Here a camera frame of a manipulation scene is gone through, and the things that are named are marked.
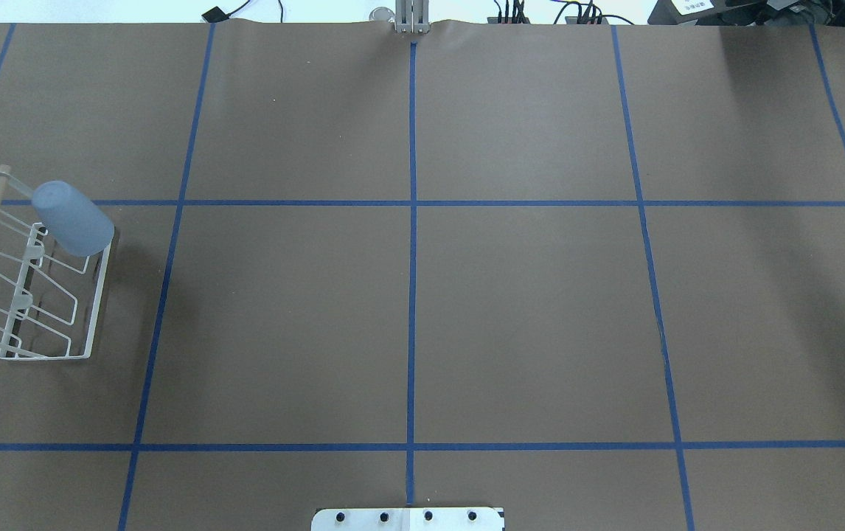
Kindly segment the light blue plastic cup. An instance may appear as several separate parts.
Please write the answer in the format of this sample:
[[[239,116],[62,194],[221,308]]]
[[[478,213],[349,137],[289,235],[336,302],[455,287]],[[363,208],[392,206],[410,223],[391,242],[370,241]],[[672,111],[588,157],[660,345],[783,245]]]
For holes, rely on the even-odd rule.
[[[32,208],[66,253],[89,257],[112,243],[115,225],[88,196],[65,181],[46,181],[32,192]]]

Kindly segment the aluminium frame post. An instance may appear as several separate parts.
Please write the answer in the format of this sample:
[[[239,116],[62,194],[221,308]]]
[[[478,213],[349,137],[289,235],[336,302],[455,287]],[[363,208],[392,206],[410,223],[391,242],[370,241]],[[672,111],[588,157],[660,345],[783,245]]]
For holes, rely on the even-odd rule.
[[[401,34],[429,33],[429,7],[429,0],[397,0],[394,5],[394,31]]]

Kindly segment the small black sensor puck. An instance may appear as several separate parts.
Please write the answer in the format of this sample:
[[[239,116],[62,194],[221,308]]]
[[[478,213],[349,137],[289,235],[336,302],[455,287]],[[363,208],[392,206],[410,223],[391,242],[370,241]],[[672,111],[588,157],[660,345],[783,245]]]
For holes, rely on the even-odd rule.
[[[213,7],[210,10],[204,11],[204,13],[201,14],[201,17],[208,24],[216,24],[220,23],[220,21],[229,20],[230,14],[223,11],[220,7]]]

